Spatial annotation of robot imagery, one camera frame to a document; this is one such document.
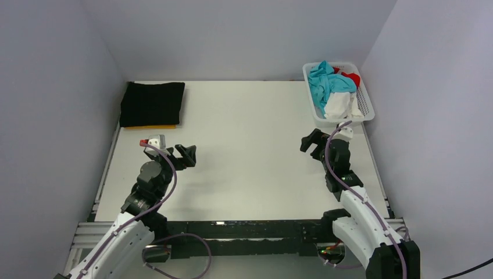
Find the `folded yellow t shirt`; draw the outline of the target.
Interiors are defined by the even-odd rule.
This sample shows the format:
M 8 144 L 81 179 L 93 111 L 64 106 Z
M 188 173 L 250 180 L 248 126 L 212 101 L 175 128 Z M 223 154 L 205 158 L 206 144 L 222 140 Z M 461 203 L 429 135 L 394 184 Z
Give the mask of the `folded yellow t shirt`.
M 126 130 L 171 130 L 177 128 L 177 125 L 149 125 L 149 126 L 131 126 L 124 127 Z

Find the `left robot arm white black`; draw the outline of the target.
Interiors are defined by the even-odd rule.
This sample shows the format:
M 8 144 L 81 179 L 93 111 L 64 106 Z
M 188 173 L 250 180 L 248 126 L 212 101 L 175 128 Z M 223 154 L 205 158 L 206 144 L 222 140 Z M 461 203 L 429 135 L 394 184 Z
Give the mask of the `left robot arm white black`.
M 167 218 L 158 210 L 177 184 L 177 172 L 196 165 L 195 145 L 164 148 L 155 139 L 142 140 L 144 163 L 116 220 L 94 249 L 66 278 L 118 278 L 132 258 L 166 239 Z

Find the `red t shirt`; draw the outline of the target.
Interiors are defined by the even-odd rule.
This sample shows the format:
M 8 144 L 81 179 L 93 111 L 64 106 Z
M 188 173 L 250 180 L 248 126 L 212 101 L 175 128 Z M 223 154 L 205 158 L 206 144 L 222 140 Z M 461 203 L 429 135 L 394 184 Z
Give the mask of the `red t shirt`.
M 333 67 L 335 74 L 340 74 L 344 77 L 350 78 L 356 85 L 356 88 L 360 87 L 361 77 L 356 73 L 346 73 L 338 67 Z

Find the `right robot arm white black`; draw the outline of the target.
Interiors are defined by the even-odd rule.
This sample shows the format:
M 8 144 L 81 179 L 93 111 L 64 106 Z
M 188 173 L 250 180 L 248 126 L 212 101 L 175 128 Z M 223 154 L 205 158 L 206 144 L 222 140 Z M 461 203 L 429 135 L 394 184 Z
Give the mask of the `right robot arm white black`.
M 349 127 L 339 127 L 332 134 L 316 128 L 301 139 L 302 152 L 315 145 L 310 155 L 322 163 L 326 186 L 342 206 L 324 213 L 320 233 L 327 241 L 340 240 L 360 262 L 366 278 L 420 278 L 419 247 L 377 211 L 351 169 L 352 136 Z

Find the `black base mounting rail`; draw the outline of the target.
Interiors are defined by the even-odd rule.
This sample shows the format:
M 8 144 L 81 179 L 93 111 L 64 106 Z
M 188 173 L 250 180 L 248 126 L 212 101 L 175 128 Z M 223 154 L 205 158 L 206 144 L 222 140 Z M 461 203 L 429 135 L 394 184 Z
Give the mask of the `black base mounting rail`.
M 150 263 L 199 256 L 298 255 L 341 259 L 341 244 L 321 220 L 170 221 L 144 252 Z

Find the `white t shirt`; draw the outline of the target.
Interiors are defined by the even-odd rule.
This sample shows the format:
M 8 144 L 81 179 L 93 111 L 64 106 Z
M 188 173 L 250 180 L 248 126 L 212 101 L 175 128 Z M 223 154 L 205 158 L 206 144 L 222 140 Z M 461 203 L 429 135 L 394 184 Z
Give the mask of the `white t shirt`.
M 332 92 L 324 107 L 326 119 L 363 118 L 364 115 L 358 107 L 356 93 Z

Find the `white plastic laundry basket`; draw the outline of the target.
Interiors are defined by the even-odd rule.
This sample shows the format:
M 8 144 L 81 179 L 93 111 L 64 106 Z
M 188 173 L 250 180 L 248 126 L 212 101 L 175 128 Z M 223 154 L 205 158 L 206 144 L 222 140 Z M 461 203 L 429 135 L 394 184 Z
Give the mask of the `white plastic laundry basket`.
M 309 107 L 311 117 L 316 125 L 316 127 L 326 128 L 335 127 L 338 123 L 343 121 L 352 120 L 352 126 L 358 126 L 364 121 L 372 120 L 375 117 L 375 111 L 373 105 L 371 104 L 370 97 L 366 90 L 363 80 L 360 81 L 360 86 L 356 91 L 356 100 L 358 102 L 358 108 L 362 112 L 363 117 L 357 118 L 346 118 L 346 119 L 326 119 L 323 112 L 318 108 L 312 98 L 312 93 L 309 86 L 308 75 L 312 68 L 316 67 L 319 62 L 306 63 L 302 66 L 303 77 L 305 80 L 306 92 L 309 100 Z

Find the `turquoise t shirt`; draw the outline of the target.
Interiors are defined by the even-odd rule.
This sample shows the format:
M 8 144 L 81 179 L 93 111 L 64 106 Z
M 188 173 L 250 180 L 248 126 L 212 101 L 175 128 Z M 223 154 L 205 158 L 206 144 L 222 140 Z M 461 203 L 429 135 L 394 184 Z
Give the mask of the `turquoise t shirt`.
M 311 69 L 308 81 L 314 103 L 321 110 L 324 109 L 330 93 L 353 93 L 358 89 L 350 78 L 335 74 L 332 65 L 326 60 Z

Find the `aluminium table frame rail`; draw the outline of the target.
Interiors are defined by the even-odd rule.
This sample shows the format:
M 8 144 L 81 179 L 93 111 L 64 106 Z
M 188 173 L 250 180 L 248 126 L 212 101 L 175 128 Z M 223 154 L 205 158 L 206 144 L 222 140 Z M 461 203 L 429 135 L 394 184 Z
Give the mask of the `aluminium table frame rail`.
M 80 222 L 77 225 L 75 235 L 72 240 L 70 247 L 69 256 L 66 262 L 64 271 L 62 272 L 64 277 L 70 277 L 69 273 L 71 269 L 76 267 L 80 260 L 83 258 L 83 250 L 92 249 L 100 241 L 100 239 L 105 234 L 104 229 L 108 229 L 112 224 L 111 221 L 95 221 L 95 216 L 98 212 L 99 204 L 101 201 L 103 188 L 108 175 L 108 170 L 110 167 L 111 160 L 113 158 L 114 150 L 120 133 L 119 122 L 116 124 L 116 129 L 113 133 L 111 146 L 109 149 L 109 154 L 106 160 L 105 167 L 103 168 L 103 173 L 99 182 L 99 187 L 95 196 L 94 203 L 92 205 L 90 215 L 86 221 Z

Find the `folded black t shirt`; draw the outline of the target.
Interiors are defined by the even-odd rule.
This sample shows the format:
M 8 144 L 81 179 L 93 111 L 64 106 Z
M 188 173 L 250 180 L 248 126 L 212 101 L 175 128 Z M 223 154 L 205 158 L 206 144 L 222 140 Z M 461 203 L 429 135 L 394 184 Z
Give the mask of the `folded black t shirt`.
M 180 124 L 180 110 L 185 83 L 139 84 L 129 82 L 120 103 L 121 127 L 175 126 Z

